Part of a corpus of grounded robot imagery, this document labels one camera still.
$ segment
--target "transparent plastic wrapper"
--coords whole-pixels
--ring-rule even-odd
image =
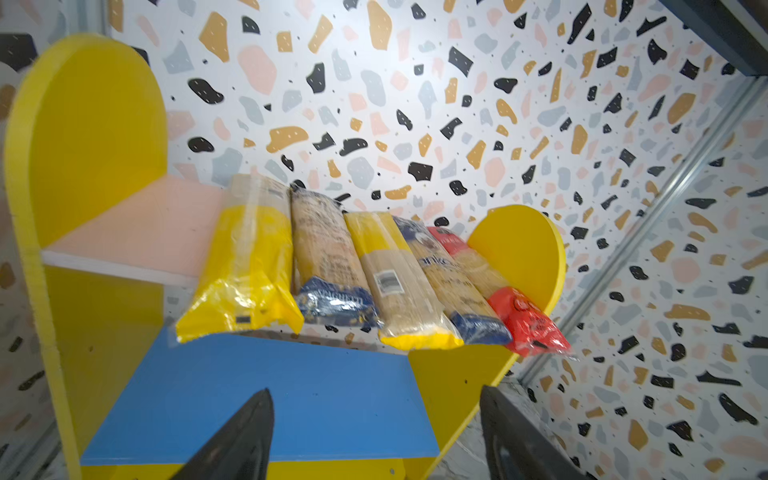
[[[290,293],[288,193],[255,172],[232,177],[192,304],[175,325],[179,343],[272,322],[301,330],[304,319]]]
[[[429,232],[456,260],[507,326],[512,334],[508,349],[521,357],[540,353],[570,353],[571,344],[554,322],[522,292],[513,288],[480,253],[469,248],[448,229],[430,227]]]
[[[463,345],[392,215],[344,217],[379,310],[382,343],[401,350]]]
[[[510,343],[512,337],[507,327],[427,226],[400,217],[394,220],[464,344]]]
[[[294,298],[308,323],[376,326],[373,296],[339,202],[291,185]]]

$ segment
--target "crinkled plastic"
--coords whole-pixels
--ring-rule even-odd
[[[512,334],[507,348],[522,357],[539,353],[569,353],[571,344],[560,329],[488,261],[452,231],[430,227],[429,232],[451,254]]]
[[[400,217],[394,220],[464,344],[510,343],[512,337],[507,327],[426,225]]]
[[[259,174],[232,177],[208,259],[179,343],[273,322],[298,333],[304,323],[290,293],[293,243],[288,188]]]
[[[337,326],[376,326],[376,307],[340,205],[291,185],[294,295],[305,321]]]
[[[379,310],[382,343],[401,350],[463,345],[392,215],[361,212],[344,217]]]

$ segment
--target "red pasta package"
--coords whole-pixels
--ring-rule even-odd
[[[570,352],[571,344],[554,322],[520,290],[512,287],[480,253],[448,229],[430,227],[429,232],[451,254],[507,326],[512,334],[508,349],[523,358]]]

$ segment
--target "white shelf edge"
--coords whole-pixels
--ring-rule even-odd
[[[43,264],[49,266],[59,266],[82,272],[100,273],[102,275],[119,276],[132,280],[144,282],[160,283],[162,285],[196,287],[197,277],[180,275],[179,273],[164,272],[162,270],[153,270],[141,266],[124,265],[121,263],[97,260],[94,258],[80,257],[69,253],[56,252],[53,250],[42,251]]]

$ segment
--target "white label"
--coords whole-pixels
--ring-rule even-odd
[[[383,270],[375,274],[373,278],[376,280],[376,286],[379,288],[382,296],[405,293],[400,284],[400,279],[397,278],[397,273],[394,270]]]

